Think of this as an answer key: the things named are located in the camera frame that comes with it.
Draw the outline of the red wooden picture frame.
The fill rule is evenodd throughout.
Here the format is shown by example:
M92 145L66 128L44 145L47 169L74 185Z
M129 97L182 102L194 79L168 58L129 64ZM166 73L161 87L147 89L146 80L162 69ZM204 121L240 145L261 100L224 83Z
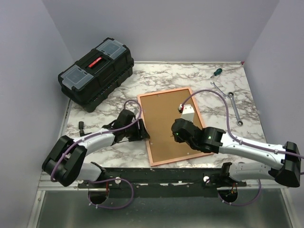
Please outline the red wooden picture frame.
M181 117L178 106L192 93L190 87L183 87L138 95L142 119L150 136L146 144L152 167L212 155L175 142L172 135L171 126Z

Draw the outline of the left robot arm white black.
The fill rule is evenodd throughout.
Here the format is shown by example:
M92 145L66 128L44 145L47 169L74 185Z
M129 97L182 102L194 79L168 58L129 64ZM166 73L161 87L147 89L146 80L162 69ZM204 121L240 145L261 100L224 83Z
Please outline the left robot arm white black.
M60 137L42 164L42 170L50 175L52 182L64 187L74 181L89 181L94 187L105 183L105 171L95 162L85 163L85 157L99 149L128 141L143 141L150 138L142 119L123 109L117 119L95 132L78 138Z

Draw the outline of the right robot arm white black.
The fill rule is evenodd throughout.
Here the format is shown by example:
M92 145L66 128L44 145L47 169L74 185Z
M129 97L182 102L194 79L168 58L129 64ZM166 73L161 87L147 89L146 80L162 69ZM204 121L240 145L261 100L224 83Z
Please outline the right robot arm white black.
M294 142L284 145L261 143L243 139L222 129L200 129L182 118L171 127L174 140L186 143L191 149L203 153L237 155L252 160L249 164L232 164L219 173L218 180L224 186L248 179L275 180L278 184L297 188L300 186L301 159Z

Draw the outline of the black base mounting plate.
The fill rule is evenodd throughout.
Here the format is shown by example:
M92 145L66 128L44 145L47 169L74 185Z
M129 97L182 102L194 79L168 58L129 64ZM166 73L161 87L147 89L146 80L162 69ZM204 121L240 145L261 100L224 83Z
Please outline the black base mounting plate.
M219 191L246 186L221 168L106 168L98 181L84 181L78 188L94 198L216 198Z

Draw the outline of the small silver open wrench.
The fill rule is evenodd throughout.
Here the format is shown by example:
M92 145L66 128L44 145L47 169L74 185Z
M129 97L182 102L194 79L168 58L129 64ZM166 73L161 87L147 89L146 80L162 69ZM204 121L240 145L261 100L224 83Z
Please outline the small silver open wrench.
M210 84L213 85L224 98L227 98L227 95L214 82L211 82Z

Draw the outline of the silver ratchet wrench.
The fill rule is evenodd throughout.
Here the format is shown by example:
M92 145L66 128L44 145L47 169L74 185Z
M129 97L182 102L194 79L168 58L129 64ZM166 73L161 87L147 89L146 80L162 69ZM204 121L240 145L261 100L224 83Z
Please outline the silver ratchet wrench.
M235 99L234 99L234 93L233 92L229 92L228 96L230 98L233 110L235 112L235 116L236 116L236 120L237 120L237 125L238 126L243 126L243 121L241 120L241 118L239 116L239 112L238 112L238 109L237 109L237 106L236 106L236 102L235 102Z

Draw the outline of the small black cylinder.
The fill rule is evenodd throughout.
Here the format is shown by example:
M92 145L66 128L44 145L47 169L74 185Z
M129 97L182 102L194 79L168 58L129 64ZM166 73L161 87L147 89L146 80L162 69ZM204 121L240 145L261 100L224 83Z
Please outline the small black cylinder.
M83 121L78 122L78 129L79 129L79 135L81 137L84 136L85 133L84 133L84 122Z

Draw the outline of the black plastic toolbox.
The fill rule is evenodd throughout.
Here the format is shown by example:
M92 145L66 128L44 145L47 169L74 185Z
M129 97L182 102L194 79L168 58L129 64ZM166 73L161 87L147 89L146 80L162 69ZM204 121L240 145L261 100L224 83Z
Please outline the black plastic toolbox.
M93 112L116 88L133 74L130 49L106 38L58 75L61 91L86 112Z

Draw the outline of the green handled screwdriver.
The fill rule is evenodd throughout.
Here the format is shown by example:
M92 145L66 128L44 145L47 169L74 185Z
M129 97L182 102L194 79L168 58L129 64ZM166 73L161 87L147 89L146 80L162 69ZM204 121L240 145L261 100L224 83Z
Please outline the green handled screwdriver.
M213 72L212 76L210 78L214 78L216 76L219 76L222 73L223 69L218 68L215 72Z

